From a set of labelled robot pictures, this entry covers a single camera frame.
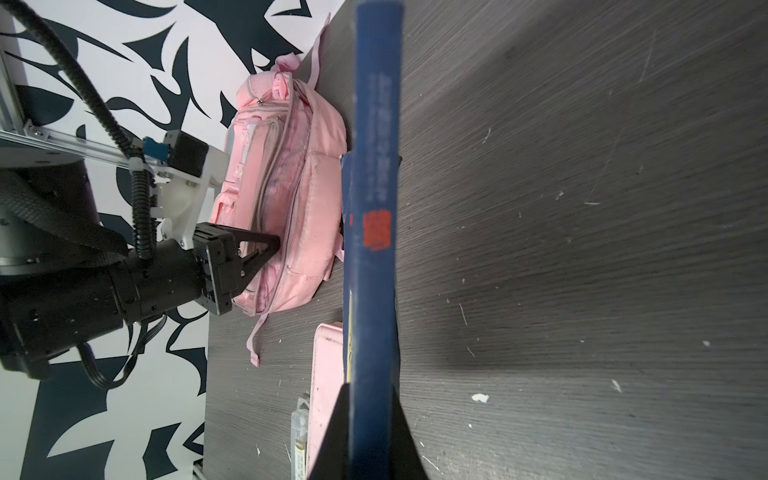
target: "dark wood table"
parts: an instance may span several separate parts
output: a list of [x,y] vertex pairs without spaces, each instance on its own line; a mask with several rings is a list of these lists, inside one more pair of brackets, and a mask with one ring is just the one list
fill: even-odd
[[[766,3],[408,3],[401,399],[430,477],[768,478]],[[318,87],[349,125],[351,7]],[[289,478],[342,279],[270,316],[259,369],[253,319],[211,321],[212,480]]]

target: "table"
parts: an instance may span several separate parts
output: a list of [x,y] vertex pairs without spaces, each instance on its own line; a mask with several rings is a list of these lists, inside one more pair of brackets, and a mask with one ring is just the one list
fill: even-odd
[[[431,478],[765,477],[767,12],[408,2],[401,400]],[[318,87],[348,125],[351,19]],[[270,316],[259,369],[253,320],[211,321],[208,478],[289,478],[342,281]]]

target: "backpack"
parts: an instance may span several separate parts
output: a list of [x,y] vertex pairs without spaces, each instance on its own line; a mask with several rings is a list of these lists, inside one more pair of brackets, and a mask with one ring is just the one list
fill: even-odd
[[[249,76],[237,91],[227,132],[230,164],[210,216],[211,223],[280,237],[280,250],[234,299],[246,314],[259,316],[247,341],[255,366],[253,338],[267,315],[309,302],[329,279],[334,253],[343,260],[339,160],[346,153],[346,128],[315,92],[319,40],[307,83],[293,78],[299,59],[289,54],[270,71]],[[240,245],[244,256],[254,248]]]

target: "patterned wall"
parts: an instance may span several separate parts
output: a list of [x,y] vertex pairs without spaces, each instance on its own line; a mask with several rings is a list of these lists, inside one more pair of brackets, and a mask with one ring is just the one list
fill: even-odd
[[[28,0],[70,48],[130,134],[182,129],[223,148],[237,88],[278,55],[306,53],[343,0]],[[0,47],[36,125],[110,144],[50,55],[0,12]],[[131,242],[130,179],[89,161],[101,222]],[[206,220],[212,204],[201,220]],[[190,478],[203,454],[208,315],[196,303],[169,320],[122,387],[103,392],[78,354],[53,360],[52,379],[0,370],[3,478]],[[139,331],[91,343],[117,373]]]

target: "gray wooden table surface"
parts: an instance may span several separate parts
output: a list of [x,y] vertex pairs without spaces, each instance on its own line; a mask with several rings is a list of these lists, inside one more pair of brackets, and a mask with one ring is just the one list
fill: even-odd
[[[767,14],[408,2],[401,398],[431,478],[768,478]],[[349,125],[351,18],[318,87]],[[211,321],[212,480],[289,478],[342,280],[270,316],[259,369],[253,320]]]

